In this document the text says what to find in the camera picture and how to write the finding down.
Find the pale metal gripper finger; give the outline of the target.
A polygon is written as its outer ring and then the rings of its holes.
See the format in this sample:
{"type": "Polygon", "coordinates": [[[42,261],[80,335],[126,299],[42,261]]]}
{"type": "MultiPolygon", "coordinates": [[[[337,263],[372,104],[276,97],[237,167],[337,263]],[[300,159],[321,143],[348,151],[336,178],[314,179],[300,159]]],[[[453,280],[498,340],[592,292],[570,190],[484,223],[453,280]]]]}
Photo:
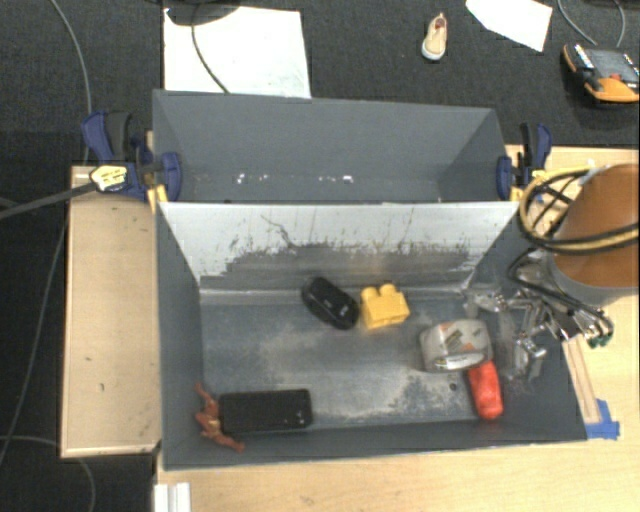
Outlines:
{"type": "Polygon", "coordinates": [[[468,288],[463,291],[464,309],[467,315],[478,315],[480,311],[500,313],[508,309],[503,294],[494,289],[468,288]]]}
{"type": "Polygon", "coordinates": [[[527,381],[537,379],[547,354],[547,348],[531,338],[518,337],[513,348],[513,375],[527,381]]]}

